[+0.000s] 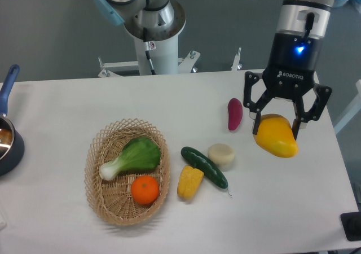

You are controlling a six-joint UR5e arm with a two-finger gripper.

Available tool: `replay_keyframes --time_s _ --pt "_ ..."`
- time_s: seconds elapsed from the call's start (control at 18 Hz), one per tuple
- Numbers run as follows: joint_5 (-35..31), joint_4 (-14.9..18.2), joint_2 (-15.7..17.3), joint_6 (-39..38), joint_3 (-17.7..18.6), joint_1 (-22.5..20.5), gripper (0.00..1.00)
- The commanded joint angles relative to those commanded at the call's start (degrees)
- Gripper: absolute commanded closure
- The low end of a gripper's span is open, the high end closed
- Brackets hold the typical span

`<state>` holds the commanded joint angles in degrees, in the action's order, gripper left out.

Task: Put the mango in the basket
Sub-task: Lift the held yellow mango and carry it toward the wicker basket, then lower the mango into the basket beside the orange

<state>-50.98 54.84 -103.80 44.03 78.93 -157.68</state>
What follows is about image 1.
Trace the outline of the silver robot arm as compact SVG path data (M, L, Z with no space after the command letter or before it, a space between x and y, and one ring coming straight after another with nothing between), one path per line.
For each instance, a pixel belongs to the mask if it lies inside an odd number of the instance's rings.
M140 74L177 74L178 35L186 16L175 0L93 0L113 25L123 25L135 43ZM258 133L261 113L274 98L291 101L293 135L320 118L331 88L314 73L334 0L283 0L266 69L246 72L243 105Z

